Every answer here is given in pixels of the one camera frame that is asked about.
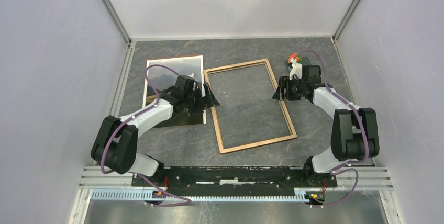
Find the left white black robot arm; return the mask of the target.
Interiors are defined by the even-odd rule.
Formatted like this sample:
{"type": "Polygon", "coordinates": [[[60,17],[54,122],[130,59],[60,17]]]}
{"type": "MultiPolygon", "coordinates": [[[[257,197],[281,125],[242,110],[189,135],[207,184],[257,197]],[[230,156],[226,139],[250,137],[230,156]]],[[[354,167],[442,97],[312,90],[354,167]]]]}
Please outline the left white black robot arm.
{"type": "Polygon", "coordinates": [[[139,138],[184,111],[200,115],[220,105],[208,83],[199,84],[187,75],[179,75],[173,86],[155,94],[151,104],[132,114],[104,118],[91,149],[91,158],[99,163],[102,173],[142,174],[150,185],[160,185],[164,181],[161,163],[137,151],[139,138]]]}

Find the wooden picture frame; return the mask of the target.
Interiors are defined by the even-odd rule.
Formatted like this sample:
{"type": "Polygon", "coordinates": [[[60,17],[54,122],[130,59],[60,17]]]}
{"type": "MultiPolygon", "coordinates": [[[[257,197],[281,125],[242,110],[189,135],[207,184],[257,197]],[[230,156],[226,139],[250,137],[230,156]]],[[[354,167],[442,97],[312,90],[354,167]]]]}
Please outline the wooden picture frame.
{"type": "Polygon", "coordinates": [[[287,106],[273,100],[278,83],[268,59],[204,70],[219,96],[212,118],[220,154],[228,154],[297,138],[287,106]]]}

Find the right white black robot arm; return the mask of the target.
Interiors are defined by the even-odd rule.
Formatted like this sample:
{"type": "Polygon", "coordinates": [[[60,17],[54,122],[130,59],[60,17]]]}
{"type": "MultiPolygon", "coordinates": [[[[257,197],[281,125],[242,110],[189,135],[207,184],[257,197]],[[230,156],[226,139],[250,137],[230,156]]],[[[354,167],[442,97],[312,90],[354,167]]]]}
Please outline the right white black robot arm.
{"type": "Polygon", "coordinates": [[[321,80],[319,65],[288,64],[290,72],[279,78],[273,99],[296,101],[302,98],[318,106],[332,118],[330,146],[307,159],[302,178],[316,186],[326,174],[366,162],[380,152],[376,112],[355,105],[321,80]]]}

